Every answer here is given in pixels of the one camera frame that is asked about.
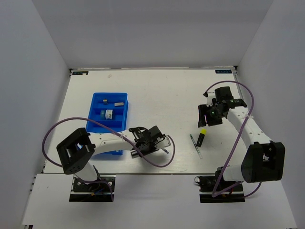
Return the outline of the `yellow cap black highlighter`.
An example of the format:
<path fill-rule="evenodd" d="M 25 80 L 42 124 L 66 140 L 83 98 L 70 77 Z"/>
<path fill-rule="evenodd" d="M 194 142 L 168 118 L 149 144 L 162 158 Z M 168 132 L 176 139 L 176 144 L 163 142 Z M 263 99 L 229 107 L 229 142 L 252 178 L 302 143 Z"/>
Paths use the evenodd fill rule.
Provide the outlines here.
<path fill-rule="evenodd" d="M 203 143 L 203 140 L 205 138 L 205 135 L 206 135 L 206 129 L 202 129 L 200 131 L 198 139 L 197 139 L 197 143 L 196 143 L 197 147 L 201 147 L 202 146 L 202 143 Z"/>

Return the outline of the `purple cap black highlighter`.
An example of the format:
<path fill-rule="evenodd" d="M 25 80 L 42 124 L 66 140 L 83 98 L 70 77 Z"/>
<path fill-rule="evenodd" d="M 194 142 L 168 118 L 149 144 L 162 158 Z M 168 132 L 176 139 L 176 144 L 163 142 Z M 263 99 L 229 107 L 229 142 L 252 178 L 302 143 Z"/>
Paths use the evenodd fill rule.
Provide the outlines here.
<path fill-rule="evenodd" d="M 137 158 L 139 156 L 139 154 L 137 151 L 132 151 L 131 156 L 132 156 L 132 158 Z"/>

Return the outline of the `green ink pen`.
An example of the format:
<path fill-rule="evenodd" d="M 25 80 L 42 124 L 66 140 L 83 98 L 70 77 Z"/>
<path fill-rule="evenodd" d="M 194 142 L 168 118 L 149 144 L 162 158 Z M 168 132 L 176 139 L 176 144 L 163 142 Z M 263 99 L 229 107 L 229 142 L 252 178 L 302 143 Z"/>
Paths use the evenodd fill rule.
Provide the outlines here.
<path fill-rule="evenodd" d="M 196 152 L 197 152 L 199 158 L 202 159 L 203 157 L 202 157 L 202 155 L 201 155 L 201 153 L 200 153 L 200 151 L 199 151 L 198 146 L 197 146 L 196 143 L 195 143 L 195 140 L 194 140 L 192 134 L 189 134 L 189 136 L 190 136 L 190 139 L 191 139 L 191 141 L 192 141 L 192 143 L 193 143 L 193 145 L 194 145 L 194 147 L 195 147 L 195 150 L 196 150 Z"/>

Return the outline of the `grey white eraser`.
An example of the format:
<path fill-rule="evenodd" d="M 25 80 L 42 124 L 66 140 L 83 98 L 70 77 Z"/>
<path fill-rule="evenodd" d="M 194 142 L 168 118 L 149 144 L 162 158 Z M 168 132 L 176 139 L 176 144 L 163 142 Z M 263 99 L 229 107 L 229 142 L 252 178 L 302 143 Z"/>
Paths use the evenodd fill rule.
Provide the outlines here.
<path fill-rule="evenodd" d="M 115 103 L 114 106 L 124 106 L 123 102 Z"/>

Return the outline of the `blue cleaning gel jar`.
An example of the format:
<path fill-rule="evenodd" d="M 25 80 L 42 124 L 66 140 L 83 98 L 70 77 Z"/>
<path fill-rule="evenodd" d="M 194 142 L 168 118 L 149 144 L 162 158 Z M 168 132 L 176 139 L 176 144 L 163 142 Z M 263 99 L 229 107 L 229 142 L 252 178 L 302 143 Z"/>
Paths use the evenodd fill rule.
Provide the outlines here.
<path fill-rule="evenodd" d="M 102 120 L 113 120 L 114 119 L 114 110 L 113 109 L 103 109 L 100 112 Z"/>

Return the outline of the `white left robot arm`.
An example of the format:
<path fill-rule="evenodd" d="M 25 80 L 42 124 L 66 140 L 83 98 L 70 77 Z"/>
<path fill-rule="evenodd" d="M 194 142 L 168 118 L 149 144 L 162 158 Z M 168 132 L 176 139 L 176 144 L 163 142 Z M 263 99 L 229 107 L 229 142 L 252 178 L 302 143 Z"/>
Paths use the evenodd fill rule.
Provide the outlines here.
<path fill-rule="evenodd" d="M 139 149 L 143 156 L 171 145 L 170 139 L 162 134 L 157 126 L 129 128 L 114 133 L 90 133 L 85 128 L 78 128 L 61 141 L 56 149 L 63 171 L 67 175 L 76 175 L 84 181 L 89 190 L 100 187 L 98 170 L 89 160 L 101 153 L 110 151 L 133 151 L 132 157 L 138 157 Z"/>

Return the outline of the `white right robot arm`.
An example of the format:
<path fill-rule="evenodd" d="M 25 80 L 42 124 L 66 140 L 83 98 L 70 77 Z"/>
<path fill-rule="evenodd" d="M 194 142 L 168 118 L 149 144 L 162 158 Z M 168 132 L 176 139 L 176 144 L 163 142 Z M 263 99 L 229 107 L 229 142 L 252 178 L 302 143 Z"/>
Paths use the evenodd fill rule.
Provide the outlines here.
<path fill-rule="evenodd" d="M 238 131 L 237 143 L 242 140 L 246 153 L 239 165 L 227 160 L 215 173 L 213 196 L 246 183 L 278 181 L 283 177 L 285 146 L 268 137 L 250 115 L 243 99 L 235 99 L 230 87 L 220 87 L 213 93 L 205 92 L 206 104 L 198 106 L 198 127 L 220 125 L 227 119 Z"/>

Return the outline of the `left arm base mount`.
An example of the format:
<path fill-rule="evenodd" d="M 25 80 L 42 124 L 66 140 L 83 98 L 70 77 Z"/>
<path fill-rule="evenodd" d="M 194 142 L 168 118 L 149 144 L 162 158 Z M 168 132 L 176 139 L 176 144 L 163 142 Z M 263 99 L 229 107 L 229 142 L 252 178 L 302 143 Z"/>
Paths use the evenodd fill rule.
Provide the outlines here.
<path fill-rule="evenodd" d="M 115 176 L 101 177 L 105 183 L 85 184 L 78 177 L 72 182 L 70 202 L 113 202 Z"/>

